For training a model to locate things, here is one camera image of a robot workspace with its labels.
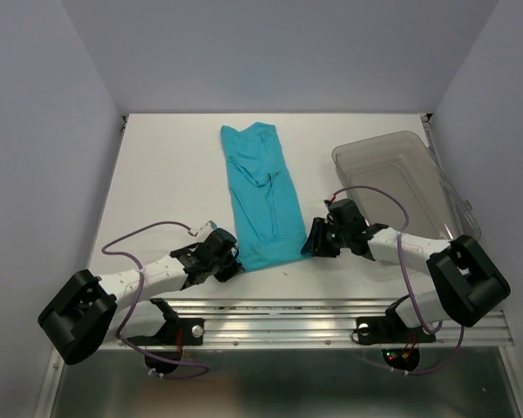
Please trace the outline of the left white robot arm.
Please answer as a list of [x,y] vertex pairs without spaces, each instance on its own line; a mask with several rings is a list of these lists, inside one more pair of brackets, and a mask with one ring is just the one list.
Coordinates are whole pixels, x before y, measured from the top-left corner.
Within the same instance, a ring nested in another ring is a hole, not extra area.
[[107,275],[74,273],[37,317],[38,325],[68,365],[94,354],[112,337],[116,314],[160,294],[198,286],[210,277],[224,283],[242,271],[236,238],[209,222],[195,242],[148,265]]

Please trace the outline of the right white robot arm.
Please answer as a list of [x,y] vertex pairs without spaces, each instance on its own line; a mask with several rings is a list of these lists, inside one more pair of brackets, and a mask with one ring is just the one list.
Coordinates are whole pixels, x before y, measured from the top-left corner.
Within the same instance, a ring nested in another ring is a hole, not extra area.
[[480,243],[469,235],[454,240],[427,239],[402,233],[384,224],[368,224],[350,199],[327,202],[328,214],[315,218],[302,254],[335,258],[343,249],[383,264],[399,265],[427,275],[433,289],[407,294],[388,307],[386,334],[402,340],[415,328],[428,334],[431,325],[453,320],[473,327],[511,293],[503,274]]

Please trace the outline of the turquoise t shirt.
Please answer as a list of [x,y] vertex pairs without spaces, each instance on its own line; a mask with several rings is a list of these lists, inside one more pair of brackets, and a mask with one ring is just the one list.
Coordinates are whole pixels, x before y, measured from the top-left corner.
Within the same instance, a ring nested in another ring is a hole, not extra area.
[[221,127],[228,190],[247,272],[302,260],[307,239],[293,180],[273,125]]

